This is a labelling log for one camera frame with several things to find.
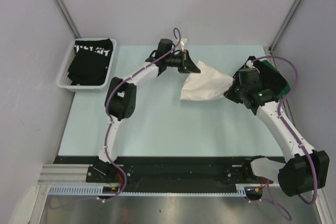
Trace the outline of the white plastic laundry basket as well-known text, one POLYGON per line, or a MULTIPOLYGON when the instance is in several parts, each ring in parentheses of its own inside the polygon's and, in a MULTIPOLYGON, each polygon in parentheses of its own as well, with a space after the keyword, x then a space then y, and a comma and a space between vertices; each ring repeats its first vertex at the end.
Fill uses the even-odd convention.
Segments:
POLYGON ((63 60, 62 65, 61 65, 61 69, 60 69, 58 77, 57 77, 57 86, 59 88, 68 89, 72 92, 78 92, 78 91, 82 91, 82 90, 101 90, 101 89, 103 89, 108 84, 108 81, 109 81, 109 78, 110 78, 110 72, 111 72, 111 68, 112 68, 113 57, 114 57, 116 45, 117 45, 116 40, 114 40, 112 38, 79 38, 79 39, 75 39, 70 44, 69 49, 66 53, 66 56, 63 60), (69 66, 70 66, 72 60, 75 57, 75 52, 74 52, 75 41, 77 41, 77 40, 103 40, 103 39, 111 39, 111 41, 113 43, 113 53, 112 53, 112 56, 111 56, 111 60, 110 60, 110 63, 109 63, 109 68, 108 68, 108 72, 107 72, 107 76, 106 76, 104 84, 102 84, 100 86, 73 86, 71 84, 71 80, 68 78, 68 69, 69 69, 69 66))

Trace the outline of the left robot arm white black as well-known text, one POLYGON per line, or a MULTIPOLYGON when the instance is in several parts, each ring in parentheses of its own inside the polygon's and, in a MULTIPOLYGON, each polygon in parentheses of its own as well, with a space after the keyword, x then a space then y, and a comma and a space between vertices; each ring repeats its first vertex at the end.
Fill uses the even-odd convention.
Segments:
POLYGON ((97 173, 103 181, 110 182, 115 178, 116 169, 109 164, 118 157, 115 149, 117 134, 121 124, 135 111, 137 90, 160 76, 168 67, 176 68, 179 73, 201 73, 185 49, 188 39, 182 38, 177 42, 176 45, 170 39, 161 39, 157 49, 151 52, 139 70, 123 79, 112 78, 104 103, 108 126, 98 154, 98 159, 107 163, 101 165, 97 173))

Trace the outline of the white floral print t-shirt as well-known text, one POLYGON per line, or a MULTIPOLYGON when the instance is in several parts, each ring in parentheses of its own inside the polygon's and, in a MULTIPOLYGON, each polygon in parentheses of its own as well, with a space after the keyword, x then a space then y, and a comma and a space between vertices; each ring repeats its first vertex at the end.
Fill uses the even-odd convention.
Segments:
POLYGON ((201 72, 188 75, 181 89, 180 100, 213 101, 223 98, 224 93, 232 86, 234 78, 200 60, 196 66, 201 72))

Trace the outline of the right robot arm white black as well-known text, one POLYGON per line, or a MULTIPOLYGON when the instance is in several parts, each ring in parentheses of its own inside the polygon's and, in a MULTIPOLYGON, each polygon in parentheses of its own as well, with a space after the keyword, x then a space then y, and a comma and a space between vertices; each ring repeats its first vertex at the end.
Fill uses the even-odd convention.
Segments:
POLYGON ((249 160, 242 169, 243 179, 254 183, 260 177, 280 185, 289 197, 312 192, 314 203, 318 190, 326 184, 329 156, 309 144, 281 110, 279 99, 270 89, 265 89, 260 73, 255 68, 241 68, 225 97, 243 104, 258 117, 279 145, 285 162, 280 163, 263 156, 249 160))

